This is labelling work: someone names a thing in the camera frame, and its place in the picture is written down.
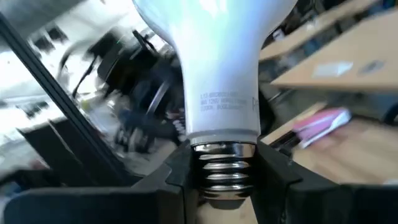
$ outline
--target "desk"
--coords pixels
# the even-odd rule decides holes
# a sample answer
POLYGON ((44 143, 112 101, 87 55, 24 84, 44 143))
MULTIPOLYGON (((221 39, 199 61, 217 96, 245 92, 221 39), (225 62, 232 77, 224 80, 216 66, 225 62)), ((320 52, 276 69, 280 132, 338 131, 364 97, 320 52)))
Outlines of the desk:
POLYGON ((260 61, 278 57, 297 49, 306 41, 331 27, 344 17, 353 16, 365 11, 379 0, 350 0, 308 21, 282 40, 275 41, 260 52, 260 61))
POLYGON ((306 149, 297 146, 293 158, 339 184, 397 184, 397 135, 397 128, 352 119, 306 149))
MULTIPOLYGON (((326 103, 317 103, 262 141, 271 143, 292 129, 292 123, 322 110, 326 103)), ((307 149, 295 149, 294 161, 336 183, 383 184, 398 179, 398 129, 385 127, 372 121, 350 122, 343 132, 329 137, 322 144, 307 149)), ((256 224, 250 198, 239 210, 215 210, 206 204, 198 210, 199 224, 256 224)))
POLYGON ((289 88, 332 90, 398 90, 398 10, 360 22, 271 84, 289 88), (325 65, 346 64, 346 71, 324 73, 325 65))

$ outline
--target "bulb threads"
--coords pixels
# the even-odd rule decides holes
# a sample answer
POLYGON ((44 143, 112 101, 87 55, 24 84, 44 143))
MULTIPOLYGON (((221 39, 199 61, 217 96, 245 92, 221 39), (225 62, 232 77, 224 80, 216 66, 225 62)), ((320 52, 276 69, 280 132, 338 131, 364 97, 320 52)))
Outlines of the bulb threads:
POLYGON ((241 200, 250 195, 255 145, 219 142, 196 145, 193 150, 200 191, 205 198, 241 200))

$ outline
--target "black holder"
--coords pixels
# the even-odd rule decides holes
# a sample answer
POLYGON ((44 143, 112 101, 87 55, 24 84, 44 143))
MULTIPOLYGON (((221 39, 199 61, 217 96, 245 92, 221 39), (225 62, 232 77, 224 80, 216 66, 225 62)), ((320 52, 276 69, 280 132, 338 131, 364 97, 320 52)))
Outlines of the black holder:
MULTIPOLYGON (((251 200, 258 223, 396 223, 397 187, 338 185, 260 141, 257 146, 251 200)), ((7 204, 5 224, 194 223, 193 170, 185 142, 132 187, 28 190, 7 204)))

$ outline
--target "black cable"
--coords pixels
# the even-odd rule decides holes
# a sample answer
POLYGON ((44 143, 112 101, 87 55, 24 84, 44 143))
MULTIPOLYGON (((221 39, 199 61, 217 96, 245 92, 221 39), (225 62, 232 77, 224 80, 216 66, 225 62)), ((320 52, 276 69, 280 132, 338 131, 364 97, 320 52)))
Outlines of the black cable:
POLYGON ((72 91, 72 97, 76 98, 77 95, 77 89, 79 89, 80 84, 83 82, 83 80, 93 71, 94 69, 94 63, 96 61, 97 57, 94 57, 93 61, 90 63, 90 66, 87 68, 87 70, 84 72, 83 76, 81 77, 79 83, 77 84, 77 86, 75 87, 75 89, 73 89, 72 91))
POLYGON ((57 81, 60 81, 61 76, 62 76, 62 70, 65 68, 65 64, 67 63, 67 60, 70 58, 71 54, 74 53, 77 49, 81 48, 84 45, 87 45, 91 43, 92 40, 81 40, 79 42, 74 43, 72 46, 67 48, 65 53, 63 53, 62 58, 60 60, 59 66, 58 66, 58 74, 55 77, 57 81))

